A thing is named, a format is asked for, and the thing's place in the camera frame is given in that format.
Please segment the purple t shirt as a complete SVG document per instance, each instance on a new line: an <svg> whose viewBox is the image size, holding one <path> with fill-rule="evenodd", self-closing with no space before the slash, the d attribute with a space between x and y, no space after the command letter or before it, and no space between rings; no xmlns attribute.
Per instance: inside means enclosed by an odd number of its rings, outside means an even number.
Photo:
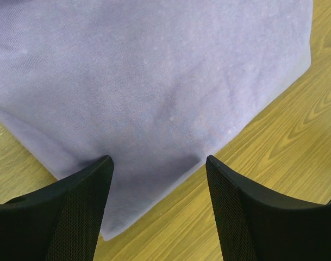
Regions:
<svg viewBox="0 0 331 261"><path fill-rule="evenodd" d="M310 66L312 1L0 1L0 122L56 178L103 155L110 240Z"/></svg>

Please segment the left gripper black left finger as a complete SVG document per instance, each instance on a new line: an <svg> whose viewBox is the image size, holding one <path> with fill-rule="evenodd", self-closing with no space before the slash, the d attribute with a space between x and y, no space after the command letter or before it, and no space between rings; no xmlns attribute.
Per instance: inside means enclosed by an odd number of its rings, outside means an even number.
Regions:
<svg viewBox="0 0 331 261"><path fill-rule="evenodd" d="M93 260L112 176L104 156L0 204L0 260Z"/></svg>

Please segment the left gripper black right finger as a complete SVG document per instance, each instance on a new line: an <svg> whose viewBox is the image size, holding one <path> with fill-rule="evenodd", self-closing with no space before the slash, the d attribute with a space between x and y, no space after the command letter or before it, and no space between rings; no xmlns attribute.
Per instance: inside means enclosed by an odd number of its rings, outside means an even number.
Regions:
<svg viewBox="0 0 331 261"><path fill-rule="evenodd" d="M224 260L331 260L331 200L286 196L214 156L205 168Z"/></svg>

